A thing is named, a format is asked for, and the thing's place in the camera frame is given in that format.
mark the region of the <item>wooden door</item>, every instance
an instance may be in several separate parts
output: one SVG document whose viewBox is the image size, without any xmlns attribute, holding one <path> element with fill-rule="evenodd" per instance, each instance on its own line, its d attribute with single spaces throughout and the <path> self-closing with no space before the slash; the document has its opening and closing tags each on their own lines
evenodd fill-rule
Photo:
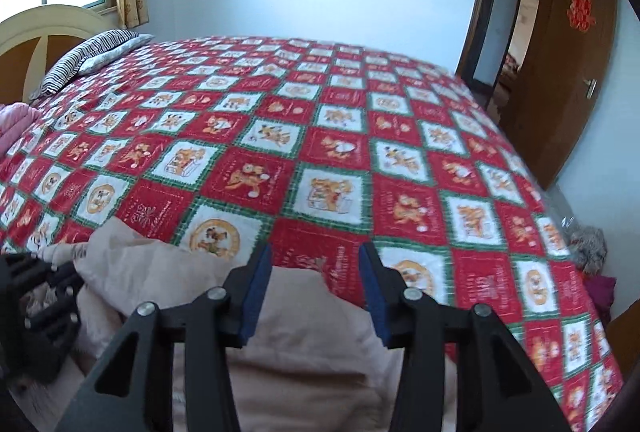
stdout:
<svg viewBox="0 0 640 432">
<path fill-rule="evenodd" d="M 560 172 L 598 98 L 616 2 L 540 0 L 527 56 L 500 126 L 542 188 Z"/>
</svg>

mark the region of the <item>white square patch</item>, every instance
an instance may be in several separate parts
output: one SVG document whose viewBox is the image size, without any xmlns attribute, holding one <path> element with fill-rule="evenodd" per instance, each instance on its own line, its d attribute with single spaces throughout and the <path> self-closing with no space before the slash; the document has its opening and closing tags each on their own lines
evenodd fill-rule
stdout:
<svg viewBox="0 0 640 432">
<path fill-rule="evenodd" d="M 106 167 L 114 154 L 116 154 L 120 149 L 124 149 L 128 141 L 128 139 L 106 139 L 85 162 L 85 165 Z"/>
<path fill-rule="evenodd" d="M 420 149 L 377 140 L 376 160 L 382 172 L 421 182 L 429 179 Z"/>
<path fill-rule="evenodd" d="M 350 58 L 337 58 L 335 65 L 340 67 L 350 67 L 351 69 L 360 69 L 360 62 L 351 60 Z"/>
<path fill-rule="evenodd" d="M 389 64 L 389 59 L 383 57 L 366 56 L 364 57 L 364 62 L 366 62 L 367 64 L 375 64 L 376 66 L 387 66 Z"/>
<path fill-rule="evenodd" d="M 400 95 L 369 93 L 369 100 L 371 108 L 376 111 L 386 111 L 386 113 L 393 113 L 396 115 L 411 114 L 406 99 Z"/>
<path fill-rule="evenodd" d="M 382 82 L 397 82 L 396 76 L 388 71 L 367 71 L 369 78 L 373 80 L 382 80 Z"/>
<path fill-rule="evenodd" d="M 233 268 L 244 266 L 263 224 L 260 219 L 201 205 L 189 221 L 180 247 L 211 253 Z"/>
<path fill-rule="evenodd" d="M 456 121 L 458 127 L 463 131 L 471 133 L 472 135 L 480 136 L 480 138 L 486 138 L 486 132 L 482 129 L 482 125 L 476 122 L 473 118 L 463 115 L 462 113 L 458 113 L 457 111 L 452 111 L 451 115 Z"/>
<path fill-rule="evenodd" d="M 246 51 L 225 51 L 225 53 L 221 53 L 220 56 L 224 58 L 240 58 L 245 53 Z"/>
<path fill-rule="evenodd" d="M 18 215 L 18 212 L 20 212 L 22 205 L 24 205 L 24 197 L 18 192 L 14 193 L 11 202 L 6 206 L 2 214 L 0 214 L 0 223 L 8 227 L 11 221 L 15 219 L 15 216 Z"/>
<path fill-rule="evenodd" d="M 364 82 L 359 77 L 349 77 L 347 75 L 331 75 L 330 86 L 346 87 L 349 89 L 364 89 Z"/>
<path fill-rule="evenodd" d="M 90 184 L 76 216 L 95 225 L 103 224 L 116 210 L 131 185 L 118 177 L 100 175 Z"/>
<path fill-rule="evenodd" d="M 314 100 L 319 90 L 320 86 L 305 84 L 303 82 L 285 82 L 284 85 L 280 86 L 276 91 L 276 95 L 288 98 Z"/>
<path fill-rule="evenodd" d="M 260 75 L 272 75 L 276 78 L 280 78 L 286 72 L 287 72 L 286 69 L 281 68 L 277 64 L 265 64 L 264 66 L 258 67 L 254 71 L 254 73 L 252 73 L 252 76 L 257 77 Z"/>
<path fill-rule="evenodd" d="M 62 185 L 62 182 L 66 180 L 66 177 L 69 174 L 70 172 L 68 170 L 63 169 L 58 165 L 53 165 L 35 188 L 33 192 L 34 196 L 45 203 L 50 202 L 58 191 L 60 185 Z"/>
<path fill-rule="evenodd" d="M 289 155 L 296 148 L 301 131 L 298 125 L 258 118 L 242 137 L 240 144 Z"/>
<path fill-rule="evenodd" d="M 127 96 L 126 93 L 123 93 L 122 95 L 116 95 L 115 93 L 108 93 L 107 96 L 105 96 L 104 100 L 100 102 L 100 105 L 95 108 L 95 110 L 108 111 L 115 104 L 120 102 L 125 96 Z"/>
<path fill-rule="evenodd" d="M 213 110 L 233 113 L 251 111 L 260 98 L 262 98 L 262 93 L 228 93 Z"/>
<path fill-rule="evenodd" d="M 233 84 L 238 82 L 238 77 L 226 77 L 222 75 L 213 75 L 207 78 L 196 89 L 206 89 L 212 91 L 224 91 L 229 89 Z"/>
<path fill-rule="evenodd" d="M 220 66 L 197 66 L 187 72 L 187 75 L 213 75 Z"/>
<path fill-rule="evenodd" d="M 587 320 L 562 323 L 564 373 L 584 367 L 589 360 Z"/>
<path fill-rule="evenodd" d="M 276 53 L 274 53 L 274 55 L 276 57 L 283 58 L 286 60 L 298 60 L 300 58 L 300 53 L 295 53 L 294 51 L 286 51 L 286 50 L 278 50 L 276 51 Z"/>
<path fill-rule="evenodd" d="M 218 145 L 176 141 L 151 171 L 151 175 L 185 185 L 195 185 L 221 149 Z"/>
<path fill-rule="evenodd" d="M 362 113 L 359 109 L 323 104 L 320 106 L 316 124 L 330 127 L 331 129 L 343 129 L 361 133 L 363 129 Z"/>
<path fill-rule="evenodd" d="M 334 50 L 326 50 L 325 48 L 313 48 L 312 50 L 309 51 L 309 55 L 315 55 L 319 57 L 331 57 L 333 54 L 334 54 Z"/>
<path fill-rule="evenodd" d="M 264 60 L 263 58 L 256 58 L 256 57 L 241 58 L 236 61 L 234 66 L 249 66 L 249 67 L 260 66 L 263 60 Z"/>
<path fill-rule="evenodd" d="M 515 261 L 516 281 L 520 286 L 525 308 L 531 313 L 558 311 L 556 286 L 548 264 L 544 261 Z"/>
<path fill-rule="evenodd" d="M 478 199 L 446 196 L 454 238 L 467 245 L 502 245 L 494 209 Z"/>
<path fill-rule="evenodd" d="M 74 133 L 63 133 L 58 138 L 53 140 L 49 147 L 47 147 L 47 149 L 45 149 L 42 154 L 50 157 L 58 157 L 74 138 L 76 138 L 76 135 Z"/>
<path fill-rule="evenodd" d="M 300 175 L 292 210 L 314 218 L 361 226 L 363 193 L 359 176 L 309 167 Z"/>
<path fill-rule="evenodd" d="M 518 187 L 511 178 L 511 174 L 485 163 L 480 163 L 478 168 L 492 196 L 506 199 L 518 205 L 524 205 L 524 201 L 518 192 Z"/>
<path fill-rule="evenodd" d="M 272 51 L 276 51 L 280 46 L 277 44 L 263 44 L 262 46 L 258 46 L 255 51 L 265 51 L 271 53 Z"/>
<path fill-rule="evenodd" d="M 397 67 L 396 73 L 403 77 L 415 78 L 416 80 L 420 80 L 422 78 L 422 75 L 418 70 L 411 69 L 410 67 Z"/>
<path fill-rule="evenodd" d="M 33 163 L 34 158 L 32 157 L 26 157 L 20 165 L 18 165 L 18 168 L 15 170 L 14 175 L 11 176 L 11 183 L 13 183 L 14 185 L 17 185 L 18 182 L 22 179 L 22 177 L 24 176 L 24 173 L 27 172 L 27 169 L 29 168 L 29 166 Z"/>
<path fill-rule="evenodd" d="M 156 93 L 145 102 L 142 102 L 140 107 L 164 109 L 173 104 L 181 96 L 182 93 L 178 91 L 162 91 L 161 93 Z"/>
<path fill-rule="evenodd" d="M 151 80 L 149 80 L 148 82 L 145 82 L 138 89 L 160 89 L 167 82 L 170 82 L 174 78 L 175 78 L 175 76 L 154 77 Z"/>
<path fill-rule="evenodd" d="M 196 113 L 185 111 L 167 111 L 148 130 L 175 134 L 184 127 L 185 123 L 191 122 L 195 116 Z"/>
<path fill-rule="evenodd" d="M 40 224 L 27 239 L 27 250 L 30 252 L 37 252 L 38 250 L 50 245 L 53 239 L 53 234 L 59 224 L 59 217 L 45 213 L 42 216 Z"/>
<path fill-rule="evenodd" d="M 311 71 L 314 73 L 324 73 L 328 64 L 318 64 L 317 62 L 301 62 L 298 64 L 298 71 Z"/>
<path fill-rule="evenodd" d="M 378 253 L 382 264 L 397 269 L 407 286 L 421 289 L 439 304 L 449 302 L 442 255 L 399 247 L 380 247 Z"/>
<path fill-rule="evenodd" d="M 186 66 L 189 64 L 202 64 L 209 57 L 206 56 L 197 56 L 197 57 L 189 57 L 188 59 L 183 60 L 180 64 L 182 66 Z"/>
<path fill-rule="evenodd" d="M 449 89 L 447 86 L 442 86 L 434 82 L 431 84 L 431 87 L 433 88 L 434 91 L 436 91 L 438 95 L 447 97 L 448 99 L 453 100 L 454 102 L 460 102 L 460 97 L 458 96 L 458 94 L 452 91 L 451 89 Z"/>
<path fill-rule="evenodd" d="M 94 133 L 100 133 L 107 135 L 111 133 L 114 128 L 127 116 L 126 111 L 116 111 L 115 113 L 109 113 L 103 116 L 97 123 L 89 127 L 89 130 Z"/>
<path fill-rule="evenodd" d="M 406 87 L 406 93 L 409 95 L 409 98 L 414 100 L 421 100 L 423 102 L 431 102 L 431 104 L 442 105 L 440 99 L 433 91 L 429 89 L 420 89 L 413 86 Z"/>
<path fill-rule="evenodd" d="M 466 154 L 465 145 L 462 143 L 460 135 L 452 127 L 429 122 L 421 122 L 420 126 L 428 148 L 459 155 Z"/>
<path fill-rule="evenodd" d="M 536 218 L 536 225 L 538 226 L 538 232 L 542 237 L 542 242 L 545 243 L 546 253 L 552 257 L 566 257 L 571 255 L 569 248 L 564 243 L 562 234 L 556 228 L 556 225 L 550 217 Z"/>
</svg>

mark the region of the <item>beige blanket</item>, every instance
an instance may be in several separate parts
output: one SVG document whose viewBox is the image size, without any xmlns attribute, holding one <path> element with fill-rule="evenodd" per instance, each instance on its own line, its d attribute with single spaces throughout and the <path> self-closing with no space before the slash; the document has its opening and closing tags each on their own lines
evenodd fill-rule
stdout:
<svg viewBox="0 0 640 432">
<path fill-rule="evenodd" d="M 86 285 L 78 296 L 82 330 L 78 348 L 98 357 L 126 315 L 143 301 L 161 308 L 188 303 L 221 285 L 236 265 L 147 239 L 112 218 L 88 243 L 53 245 L 46 261 L 73 260 Z M 228 364 L 242 430 L 388 430 L 402 351 L 388 351 L 375 336 L 369 314 L 331 295 L 322 276 L 274 268 L 255 336 L 228 350 Z M 49 388 L 30 389 L 19 401 L 40 432 L 52 431 L 83 379 L 68 360 L 56 382 L 55 404 L 33 415 Z M 174 360 L 174 428 L 185 430 L 184 357 Z M 446 364 L 443 430 L 455 430 L 456 372 Z"/>
</svg>

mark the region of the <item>wooden furniture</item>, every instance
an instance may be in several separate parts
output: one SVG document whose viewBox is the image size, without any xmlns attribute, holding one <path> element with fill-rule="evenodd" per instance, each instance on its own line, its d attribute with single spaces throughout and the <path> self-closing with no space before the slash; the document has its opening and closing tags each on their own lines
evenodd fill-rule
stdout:
<svg viewBox="0 0 640 432">
<path fill-rule="evenodd" d="M 38 6 L 0 22 L 0 104 L 27 102 L 60 57 L 111 28 L 103 16 L 68 5 Z"/>
</svg>

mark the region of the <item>bed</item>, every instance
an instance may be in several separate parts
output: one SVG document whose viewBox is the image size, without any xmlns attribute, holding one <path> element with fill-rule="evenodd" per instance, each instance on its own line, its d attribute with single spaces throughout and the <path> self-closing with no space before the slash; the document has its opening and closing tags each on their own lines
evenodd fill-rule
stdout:
<svg viewBox="0 0 640 432">
<path fill-rule="evenodd" d="M 574 430 L 622 378 L 543 194 L 463 82 L 333 42 L 144 46 L 36 101 L 0 161 L 2 251 L 87 240 L 110 216 L 241 265 L 322 272 L 364 304 L 358 246 L 444 304 L 491 304 Z"/>
</svg>

